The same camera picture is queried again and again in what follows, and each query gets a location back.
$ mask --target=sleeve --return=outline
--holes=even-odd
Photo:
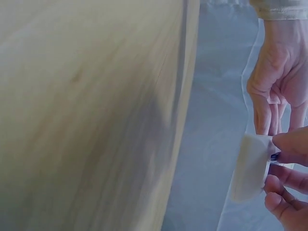
[[[308,0],[250,0],[264,20],[308,19]]]

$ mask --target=gray floor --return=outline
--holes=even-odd
[[[263,38],[251,7],[201,4],[195,76],[162,231],[282,230],[263,194],[244,205],[228,199],[241,138],[254,133],[245,86]]]

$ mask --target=light wood surface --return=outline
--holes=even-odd
[[[199,0],[0,2],[0,230],[159,231]]]

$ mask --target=painted nail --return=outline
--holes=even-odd
[[[279,157],[280,152],[274,153],[273,155],[270,156],[271,161],[277,161]]]

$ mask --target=hand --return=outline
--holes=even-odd
[[[308,20],[265,21],[265,40],[247,83],[259,135],[282,131],[291,105],[289,130],[304,125],[308,106]]]
[[[273,137],[281,149],[278,161],[308,167],[308,127]],[[308,230],[308,203],[297,200],[284,186],[308,194],[308,174],[272,165],[265,182],[265,206],[286,231]]]

